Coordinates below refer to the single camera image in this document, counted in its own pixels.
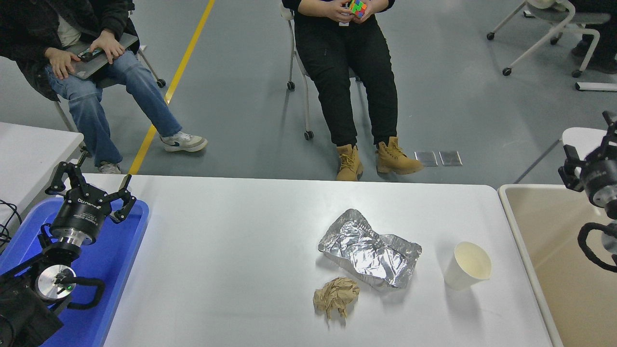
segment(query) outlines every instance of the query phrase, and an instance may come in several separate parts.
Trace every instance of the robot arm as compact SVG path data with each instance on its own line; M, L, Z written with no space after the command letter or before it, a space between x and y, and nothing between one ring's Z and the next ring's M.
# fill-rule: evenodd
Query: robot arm
M42 345L63 326L58 318L62 310L90 309L103 296L105 283L98 278L77 276L71 263L80 257L82 246L96 242L106 217L110 216L115 223L122 222L136 198L128 191L130 175L112 194L86 183L80 169L85 157L86 153L82 154L77 164L61 162L45 190L49 195L63 195L64 201L52 224L41 226L41 253L0 275L2 347ZM62 181L65 174L71 189L62 194L66 189ZM111 202L117 199L122 199L123 206L113 211ZM89 303L72 302L71 292L78 285L96 287Z
M603 232L602 244L612 253L617 264L617 115L604 111L604 120L608 125L607 134L602 143L585 160L580 160L576 149L565 145L566 161L558 169L563 184L574 191L585 191L589 202L603 207L607 216L614 221L609 225L598 223L585 224L579 233L578 243L587 258L599 267L617 272L617 266L601 261L587 245L587 237L592 230Z

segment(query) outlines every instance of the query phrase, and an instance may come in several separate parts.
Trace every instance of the black trousers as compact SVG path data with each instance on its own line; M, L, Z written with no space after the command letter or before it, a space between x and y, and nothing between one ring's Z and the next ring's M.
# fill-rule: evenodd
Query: black trousers
M336 146L355 145L358 135L350 99L349 67L366 88L375 144L396 136L398 99L390 51L375 17L340 27L329 21L296 21L296 49L319 92Z
M611 19L604 24L586 25L587 28L600 32L600 41L594 51L594 57L603 61L610 61L617 54L617 1L615 0L570 0L576 12L601 12L611 15ZM591 43L592 35L583 35L583 40Z

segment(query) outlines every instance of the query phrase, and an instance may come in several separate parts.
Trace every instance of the white shirt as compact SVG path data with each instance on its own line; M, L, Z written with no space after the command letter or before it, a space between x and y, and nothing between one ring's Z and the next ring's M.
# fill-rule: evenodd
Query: white shirt
M79 30L71 27L71 25L67 23L61 15L58 16L58 19L60 20L60 25L58 25L58 37L60 38L62 47L76 44L81 36Z

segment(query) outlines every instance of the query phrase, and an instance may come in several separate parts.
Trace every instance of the tan boot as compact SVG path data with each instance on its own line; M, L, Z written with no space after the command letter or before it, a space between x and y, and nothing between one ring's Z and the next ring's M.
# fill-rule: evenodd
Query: tan boot
M388 174L394 171L399 175L412 174L424 168L416 159L409 159L399 147L399 138L390 136L389 143L379 143L377 150L377 172Z
M341 169L339 174L336 175L337 181L357 181L358 176L362 173L364 168L360 162L360 156L358 155L358 147L351 147L351 144L337 147L336 151L341 157Z

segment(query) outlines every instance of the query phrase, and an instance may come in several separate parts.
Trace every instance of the rubik's cube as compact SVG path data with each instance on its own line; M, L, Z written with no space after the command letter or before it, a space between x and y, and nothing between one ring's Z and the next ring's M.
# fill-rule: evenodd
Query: rubik's cube
M353 0L349 9L351 13L357 15L358 18L362 18L364 11L366 11L366 4L360 0Z

